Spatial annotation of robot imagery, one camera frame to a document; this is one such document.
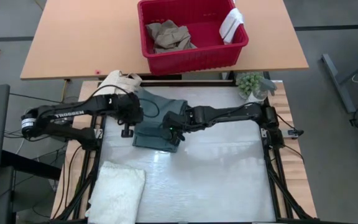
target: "red basket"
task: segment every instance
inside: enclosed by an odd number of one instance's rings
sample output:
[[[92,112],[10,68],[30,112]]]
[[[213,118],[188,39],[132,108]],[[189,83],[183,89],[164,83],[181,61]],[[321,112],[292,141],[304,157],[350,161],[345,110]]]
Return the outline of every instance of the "red basket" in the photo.
[[[235,5],[232,0],[142,0],[137,5],[142,53],[154,75],[168,75],[236,64],[241,48],[248,44],[244,26],[239,26],[233,42],[224,45],[219,28]],[[197,49],[154,53],[154,41],[146,25],[172,20],[187,26]]]

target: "gray cloth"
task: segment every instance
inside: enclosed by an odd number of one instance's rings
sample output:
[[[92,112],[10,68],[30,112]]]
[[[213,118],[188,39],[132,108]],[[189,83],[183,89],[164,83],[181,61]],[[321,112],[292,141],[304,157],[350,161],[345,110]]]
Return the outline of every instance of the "gray cloth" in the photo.
[[[176,152],[178,146],[174,146],[167,141],[167,139],[170,138],[169,130],[162,128],[162,120],[168,111],[182,114],[187,106],[187,101],[166,99],[162,96],[149,93],[143,88],[138,90],[136,95],[139,99],[150,100],[157,104],[160,109],[160,114],[155,118],[144,116],[143,122],[135,126],[135,135],[132,145]],[[147,116],[155,116],[158,112],[156,106],[148,101],[141,100],[140,105],[143,108],[144,114]]]
[[[171,20],[146,25],[149,36],[154,40],[155,53],[197,48],[190,42],[191,35],[186,26],[178,27]]]

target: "small potted plant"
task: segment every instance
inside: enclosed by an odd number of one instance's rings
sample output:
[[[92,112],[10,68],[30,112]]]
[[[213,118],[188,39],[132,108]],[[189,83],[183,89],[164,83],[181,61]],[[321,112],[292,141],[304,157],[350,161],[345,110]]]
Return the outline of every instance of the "small potted plant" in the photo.
[[[248,100],[250,94],[259,88],[259,81],[263,77],[259,72],[247,72],[240,74],[236,80],[241,98]]]

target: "metal stand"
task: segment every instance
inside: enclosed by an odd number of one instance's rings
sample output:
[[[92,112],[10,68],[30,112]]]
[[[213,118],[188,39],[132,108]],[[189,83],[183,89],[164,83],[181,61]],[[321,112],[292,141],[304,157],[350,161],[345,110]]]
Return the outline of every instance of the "metal stand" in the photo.
[[[358,72],[358,55],[351,62],[347,63],[347,66],[339,72],[334,62],[331,60],[328,54],[323,54],[322,60],[328,69],[328,72],[333,79],[336,89],[342,98],[342,101],[346,107],[348,113],[356,111],[354,104],[351,100],[349,92],[345,87],[345,82],[351,79]]]
[[[14,153],[2,150],[1,167],[13,166],[15,170],[34,174],[52,180],[59,180],[61,169],[41,162],[18,156]]]

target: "wooden table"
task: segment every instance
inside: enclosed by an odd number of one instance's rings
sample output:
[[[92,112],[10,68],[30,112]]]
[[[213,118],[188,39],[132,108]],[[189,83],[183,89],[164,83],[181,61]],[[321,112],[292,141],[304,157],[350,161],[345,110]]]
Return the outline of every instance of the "wooden table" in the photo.
[[[92,92],[94,92],[97,89],[98,82],[95,81],[87,81],[83,83],[83,86],[81,88],[80,98],[79,101],[86,100]],[[284,85],[283,83],[277,83],[278,90],[276,91],[275,96],[271,96],[269,98],[270,104],[274,106],[277,110],[277,113],[287,122],[289,122],[291,125],[292,123],[292,116],[290,112],[290,107],[288,105],[287,96],[285,93]],[[84,115],[84,116],[77,116],[74,119],[74,128],[85,128],[89,127],[91,123],[91,116]],[[287,128],[285,123],[280,122],[281,128]],[[296,149],[298,152],[300,152],[299,144],[297,140],[290,140],[286,139],[285,144],[287,146],[290,146],[294,149]],[[79,146],[79,143],[77,141],[70,141],[68,143],[67,152],[66,152],[66,158],[65,163],[69,164],[71,161],[71,158],[73,157],[73,154],[77,147]],[[83,158],[84,158],[85,151],[80,150],[76,153],[72,167],[71,167],[71,173],[70,173],[70,185],[67,186],[67,177],[69,175],[68,173],[68,166],[65,166],[65,169],[62,170],[62,172],[65,172],[65,189],[66,192],[68,187],[68,202],[72,199],[75,193],[76,183],[80,177],[81,174],[81,168],[83,164]],[[280,154],[282,157],[282,163],[285,173],[285,178],[287,180],[287,187],[289,191],[292,193],[296,201],[305,209],[305,211],[311,215],[312,217],[316,216],[316,211],[314,209],[314,203],[313,199],[311,197],[311,192],[309,188],[308,178],[306,176],[305,167],[302,163],[302,160],[299,158],[298,155],[296,155],[294,152],[291,152],[288,149],[281,149]],[[93,160],[89,163],[89,168],[92,166]],[[63,175],[60,176],[59,186],[57,189],[57,193],[55,196],[55,203],[53,205],[52,214],[51,217],[54,216],[54,214],[57,211],[58,205],[60,203],[60,200],[62,198],[62,190],[63,190]],[[282,213],[282,217],[286,217],[285,213],[285,206],[283,202],[282,194],[279,190],[278,192],[278,199],[279,199],[279,206],[280,211]],[[81,213],[80,217],[84,217],[85,214],[85,207],[87,203],[88,198],[88,192],[84,194],[83,200],[82,200],[82,206],[81,206]],[[59,209],[58,214],[63,211],[64,206],[61,206]]]
[[[138,1],[48,0],[21,79],[105,77],[113,70],[149,74]],[[250,41],[236,65],[209,71],[308,68],[283,0],[238,0],[236,6]]]

